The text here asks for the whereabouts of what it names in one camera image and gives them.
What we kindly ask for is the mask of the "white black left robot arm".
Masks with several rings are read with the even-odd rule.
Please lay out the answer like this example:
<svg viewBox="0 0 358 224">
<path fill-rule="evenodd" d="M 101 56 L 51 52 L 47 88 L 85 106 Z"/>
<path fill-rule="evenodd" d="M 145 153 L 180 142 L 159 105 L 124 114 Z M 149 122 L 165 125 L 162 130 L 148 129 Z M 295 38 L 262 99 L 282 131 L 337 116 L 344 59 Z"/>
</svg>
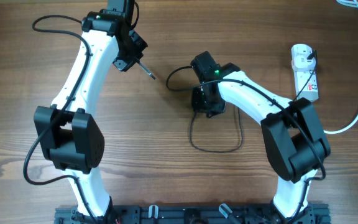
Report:
<svg viewBox="0 0 358 224">
<path fill-rule="evenodd" d="M 143 56 L 147 44 L 135 31 L 138 19 L 133 0 L 109 1 L 82 19 L 80 49 L 63 88 L 50 106 L 35 111 L 34 144 L 69 180 L 78 202 L 70 210 L 58 209 L 57 223 L 117 222 L 99 169 L 105 140 L 94 114 L 109 69 L 126 72 Z"/>
</svg>

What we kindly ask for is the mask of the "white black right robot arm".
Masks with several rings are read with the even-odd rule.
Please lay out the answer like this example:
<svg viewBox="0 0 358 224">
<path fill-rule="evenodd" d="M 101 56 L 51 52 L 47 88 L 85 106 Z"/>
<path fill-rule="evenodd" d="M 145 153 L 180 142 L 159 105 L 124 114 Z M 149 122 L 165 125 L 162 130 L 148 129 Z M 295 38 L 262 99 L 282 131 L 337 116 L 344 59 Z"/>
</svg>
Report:
<svg viewBox="0 0 358 224">
<path fill-rule="evenodd" d="M 230 103 L 260 125 L 267 159 L 278 175 L 273 206 L 285 221 L 297 220 L 308 204 L 310 183 L 325 179 L 323 162 L 331 153 L 312 102 L 277 96 L 237 65 L 216 63 L 209 52 L 197 55 L 190 67 L 200 82 L 192 89 L 195 113 L 211 118 Z"/>
</svg>

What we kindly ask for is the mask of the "blue screen Galaxy smartphone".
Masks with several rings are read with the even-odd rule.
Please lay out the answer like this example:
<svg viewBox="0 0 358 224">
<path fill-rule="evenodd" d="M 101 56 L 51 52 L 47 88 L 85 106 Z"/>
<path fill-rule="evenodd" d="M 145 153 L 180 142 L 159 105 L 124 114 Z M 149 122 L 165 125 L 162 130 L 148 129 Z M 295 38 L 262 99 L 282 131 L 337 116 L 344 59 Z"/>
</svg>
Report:
<svg viewBox="0 0 358 224">
<path fill-rule="evenodd" d="M 138 60 L 137 63 L 153 80 L 156 79 L 153 73 L 140 60 Z"/>
</svg>

